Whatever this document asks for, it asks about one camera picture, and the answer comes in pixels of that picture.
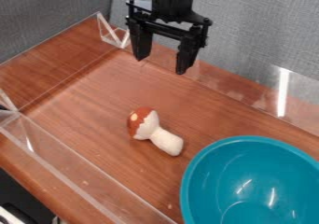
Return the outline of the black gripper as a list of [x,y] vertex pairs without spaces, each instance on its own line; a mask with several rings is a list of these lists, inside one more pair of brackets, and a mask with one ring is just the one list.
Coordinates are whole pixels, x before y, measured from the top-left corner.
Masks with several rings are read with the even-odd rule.
[[177,41],[176,73],[183,75],[193,65],[199,48],[205,46],[212,21],[193,11],[193,0],[128,0],[127,24],[137,61],[151,54],[153,35]]

